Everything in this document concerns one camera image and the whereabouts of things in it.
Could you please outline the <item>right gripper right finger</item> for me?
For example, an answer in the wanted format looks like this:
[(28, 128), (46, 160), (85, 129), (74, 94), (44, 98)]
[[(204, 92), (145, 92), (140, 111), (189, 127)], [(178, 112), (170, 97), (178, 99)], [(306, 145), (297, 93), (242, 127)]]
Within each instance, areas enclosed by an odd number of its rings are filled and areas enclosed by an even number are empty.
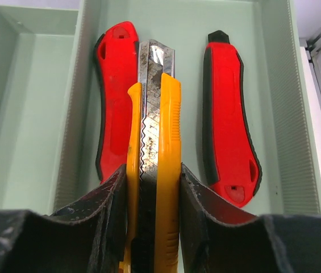
[(180, 236), (185, 272), (321, 272), (321, 216), (241, 210), (180, 177)]

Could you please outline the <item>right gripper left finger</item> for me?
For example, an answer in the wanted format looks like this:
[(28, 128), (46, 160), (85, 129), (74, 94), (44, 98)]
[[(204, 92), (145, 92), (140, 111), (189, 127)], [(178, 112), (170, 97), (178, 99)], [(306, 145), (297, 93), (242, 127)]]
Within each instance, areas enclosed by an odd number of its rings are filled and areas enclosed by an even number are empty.
[(0, 272), (118, 272), (126, 240), (126, 168), (50, 216), (0, 210)]

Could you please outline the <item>red black pliers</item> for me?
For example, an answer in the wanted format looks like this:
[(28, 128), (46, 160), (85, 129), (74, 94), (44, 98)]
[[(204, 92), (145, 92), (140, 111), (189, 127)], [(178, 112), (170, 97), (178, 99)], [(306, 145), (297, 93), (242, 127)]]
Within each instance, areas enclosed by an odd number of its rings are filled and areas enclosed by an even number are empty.
[(138, 47), (135, 26), (124, 21), (103, 33), (93, 50), (101, 102), (95, 167), (102, 183), (127, 161), (132, 119), (128, 90), (137, 83)]

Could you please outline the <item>orange utility knife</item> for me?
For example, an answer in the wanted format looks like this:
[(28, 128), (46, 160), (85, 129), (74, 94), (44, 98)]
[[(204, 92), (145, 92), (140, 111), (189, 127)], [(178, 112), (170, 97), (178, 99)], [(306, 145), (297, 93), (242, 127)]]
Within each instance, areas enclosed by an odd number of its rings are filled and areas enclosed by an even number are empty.
[(124, 272), (177, 272), (181, 175), (181, 83), (175, 51), (150, 39), (139, 45), (137, 83), (128, 94)]

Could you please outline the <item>green plastic toolbox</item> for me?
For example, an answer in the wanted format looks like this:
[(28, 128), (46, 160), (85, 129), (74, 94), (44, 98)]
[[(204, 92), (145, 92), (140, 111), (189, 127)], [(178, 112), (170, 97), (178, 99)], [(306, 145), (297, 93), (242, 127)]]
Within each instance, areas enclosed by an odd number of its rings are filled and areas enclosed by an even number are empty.
[(81, 1), (78, 9), (0, 6), (0, 209), (41, 214), (99, 184), (101, 120), (93, 48), (131, 21), (175, 50), (182, 161), (204, 178), (202, 62), (229, 34), (244, 63), (245, 111), (262, 166), (253, 214), (321, 214), (321, 158), (292, 1)]

